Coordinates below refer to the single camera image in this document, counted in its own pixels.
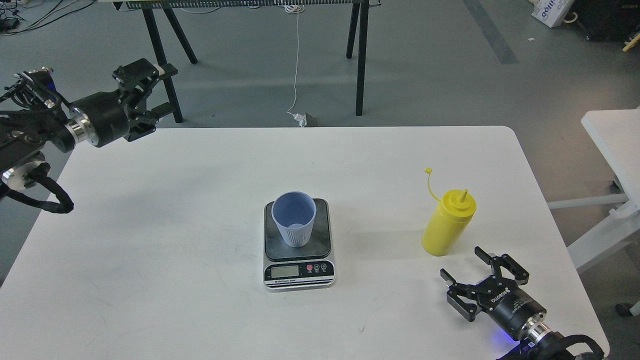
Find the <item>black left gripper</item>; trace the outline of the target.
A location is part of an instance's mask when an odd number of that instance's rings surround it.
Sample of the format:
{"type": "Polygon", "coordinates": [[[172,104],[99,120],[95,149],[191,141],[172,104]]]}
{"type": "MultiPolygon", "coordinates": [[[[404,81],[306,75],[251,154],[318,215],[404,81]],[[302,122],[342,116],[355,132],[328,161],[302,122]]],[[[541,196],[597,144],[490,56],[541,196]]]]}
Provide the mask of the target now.
{"type": "Polygon", "coordinates": [[[118,90],[100,91],[73,101],[67,130],[76,144],[87,141],[96,148],[126,135],[128,142],[134,142],[154,133],[160,119],[175,111],[174,105],[165,102],[129,118],[122,107],[134,109],[145,103],[158,82],[177,74],[173,64],[153,64],[145,58],[119,66],[112,73],[118,90]]]}

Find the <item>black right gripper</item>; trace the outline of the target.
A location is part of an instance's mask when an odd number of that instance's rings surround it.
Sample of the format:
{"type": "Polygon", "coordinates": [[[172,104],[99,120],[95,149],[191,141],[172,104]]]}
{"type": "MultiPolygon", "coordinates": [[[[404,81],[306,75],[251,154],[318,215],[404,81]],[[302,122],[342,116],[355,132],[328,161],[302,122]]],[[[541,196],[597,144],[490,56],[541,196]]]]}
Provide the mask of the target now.
{"type": "Polygon", "coordinates": [[[462,284],[444,268],[439,275],[448,285],[446,301],[468,322],[475,321],[478,313],[487,313],[512,340],[521,341],[524,327],[530,318],[546,314],[547,310],[523,289],[530,274],[509,254],[491,255],[480,246],[474,248],[475,255],[490,266],[492,274],[478,284],[462,284]],[[513,279],[503,276],[502,269],[510,272],[513,279]]]}

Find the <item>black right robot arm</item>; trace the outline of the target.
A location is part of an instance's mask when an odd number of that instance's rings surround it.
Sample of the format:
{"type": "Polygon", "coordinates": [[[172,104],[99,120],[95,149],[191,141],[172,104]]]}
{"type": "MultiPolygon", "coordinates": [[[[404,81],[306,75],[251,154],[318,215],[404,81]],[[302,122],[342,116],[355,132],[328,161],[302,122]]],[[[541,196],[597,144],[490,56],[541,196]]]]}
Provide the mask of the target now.
{"type": "Polygon", "coordinates": [[[604,350],[585,334],[564,336],[544,320],[547,310],[527,294],[530,273],[509,254],[487,253],[479,246],[475,255],[490,266],[491,275],[477,284],[463,284],[442,268],[439,275],[448,290],[446,301],[468,322],[486,313],[517,345],[503,360],[603,360],[604,350]]]}

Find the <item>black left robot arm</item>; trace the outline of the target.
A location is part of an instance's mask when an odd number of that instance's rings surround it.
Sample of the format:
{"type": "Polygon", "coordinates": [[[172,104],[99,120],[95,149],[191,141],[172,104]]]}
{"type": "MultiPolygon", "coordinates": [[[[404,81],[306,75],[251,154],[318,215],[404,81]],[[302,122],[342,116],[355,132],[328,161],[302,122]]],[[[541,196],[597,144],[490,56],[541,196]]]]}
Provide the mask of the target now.
{"type": "Polygon", "coordinates": [[[68,214],[74,203],[49,176],[51,166],[42,153],[46,143],[68,153],[82,142],[100,148],[121,138],[132,142],[150,135],[176,107],[165,102],[148,109],[147,98],[158,82],[170,80],[178,70],[142,58],[113,72],[118,84],[114,91],[73,102],[57,91],[52,73],[50,67],[17,73],[16,82],[1,96],[20,107],[1,112],[1,197],[68,214]]]}

